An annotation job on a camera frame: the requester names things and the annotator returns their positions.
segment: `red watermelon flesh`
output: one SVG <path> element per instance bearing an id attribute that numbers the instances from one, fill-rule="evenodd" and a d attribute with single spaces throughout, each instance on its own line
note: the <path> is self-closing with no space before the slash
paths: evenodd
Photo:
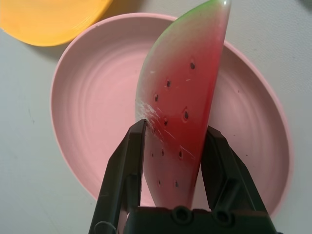
<path id="1" fill-rule="evenodd" d="M 143 170 L 156 206 L 191 208 L 230 5 L 210 0 L 178 18 L 142 67 L 136 120 L 148 122 Z"/>

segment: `white table surface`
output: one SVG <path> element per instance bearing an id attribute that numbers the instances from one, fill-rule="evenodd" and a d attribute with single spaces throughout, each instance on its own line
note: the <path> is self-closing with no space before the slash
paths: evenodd
<path id="1" fill-rule="evenodd" d="M 132 7 L 110 14 L 180 16 L 204 0 L 131 2 Z M 288 118 L 295 170 L 273 222 L 284 234 L 311 233 L 312 2 L 233 0 L 226 39 L 263 73 Z M 62 158 L 50 121 L 50 84 L 64 48 L 34 47 L 0 32 L 2 234 L 88 233 L 96 201 Z"/>

